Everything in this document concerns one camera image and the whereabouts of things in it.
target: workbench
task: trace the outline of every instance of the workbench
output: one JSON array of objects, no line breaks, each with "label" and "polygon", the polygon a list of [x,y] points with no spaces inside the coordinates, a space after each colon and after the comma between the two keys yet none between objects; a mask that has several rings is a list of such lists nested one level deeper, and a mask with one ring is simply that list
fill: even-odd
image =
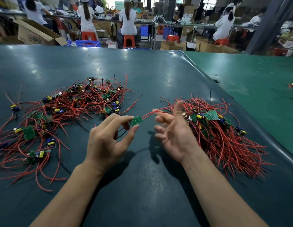
[{"label": "workbench", "polygon": [[293,57],[185,54],[293,153]]}]

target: left hand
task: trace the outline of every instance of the left hand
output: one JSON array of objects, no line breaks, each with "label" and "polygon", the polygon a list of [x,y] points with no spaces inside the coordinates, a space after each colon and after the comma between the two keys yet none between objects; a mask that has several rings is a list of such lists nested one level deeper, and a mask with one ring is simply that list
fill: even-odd
[{"label": "left hand", "polygon": [[[109,168],[119,162],[133,141],[139,127],[136,125],[129,129],[128,122],[133,118],[133,116],[111,114],[98,127],[91,129],[86,158],[83,162],[88,165],[88,169],[102,176]],[[120,142],[117,142],[116,138],[120,126],[126,130],[129,129],[129,131]]]}]

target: forearm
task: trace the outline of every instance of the forearm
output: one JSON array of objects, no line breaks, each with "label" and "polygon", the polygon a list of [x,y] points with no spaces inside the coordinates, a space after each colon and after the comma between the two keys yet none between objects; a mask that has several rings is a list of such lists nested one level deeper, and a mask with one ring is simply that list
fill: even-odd
[{"label": "forearm", "polygon": [[211,227],[268,227],[198,148],[182,166]]},{"label": "forearm", "polygon": [[31,227],[79,226],[100,179],[101,176],[87,169],[84,163],[78,165]]}]

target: yellow capacitor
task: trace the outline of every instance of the yellow capacitor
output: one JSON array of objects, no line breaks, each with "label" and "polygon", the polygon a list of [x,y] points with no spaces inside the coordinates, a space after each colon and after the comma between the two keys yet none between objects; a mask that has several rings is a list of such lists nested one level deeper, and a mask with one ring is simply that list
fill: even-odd
[{"label": "yellow capacitor", "polygon": [[18,132],[20,132],[20,131],[22,131],[21,128],[18,128],[18,129],[16,129],[16,130],[14,130],[15,133],[18,133]]},{"label": "yellow capacitor", "polygon": [[40,151],[39,157],[43,158],[43,156],[44,156],[44,151]]}]

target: right hand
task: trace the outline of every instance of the right hand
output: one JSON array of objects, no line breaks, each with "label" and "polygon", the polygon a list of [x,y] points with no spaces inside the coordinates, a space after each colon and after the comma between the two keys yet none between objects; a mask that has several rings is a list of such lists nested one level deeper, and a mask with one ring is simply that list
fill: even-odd
[{"label": "right hand", "polygon": [[187,154],[199,147],[191,128],[182,115],[183,103],[183,101],[176,103],[173,115],[155,112],[156,122],[163,125],[155,125],[155,137],[161,142],[166,152],[179,163]]}]

